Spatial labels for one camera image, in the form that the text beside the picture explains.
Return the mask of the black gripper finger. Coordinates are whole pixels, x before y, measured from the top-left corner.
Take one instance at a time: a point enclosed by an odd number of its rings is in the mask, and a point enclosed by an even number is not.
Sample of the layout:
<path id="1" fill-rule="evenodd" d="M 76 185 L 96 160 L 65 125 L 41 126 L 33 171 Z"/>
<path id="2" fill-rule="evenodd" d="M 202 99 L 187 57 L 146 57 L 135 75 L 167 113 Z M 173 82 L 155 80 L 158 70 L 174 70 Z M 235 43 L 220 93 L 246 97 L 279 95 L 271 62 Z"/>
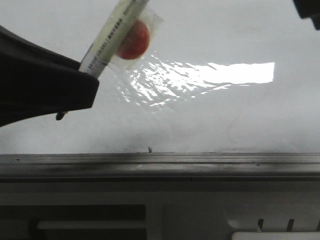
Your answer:
<path id="1" fill-rule="evenodd" d="M 0 125 L 92 107 L 97 78 L 80 63 L 0 28 Z"/>

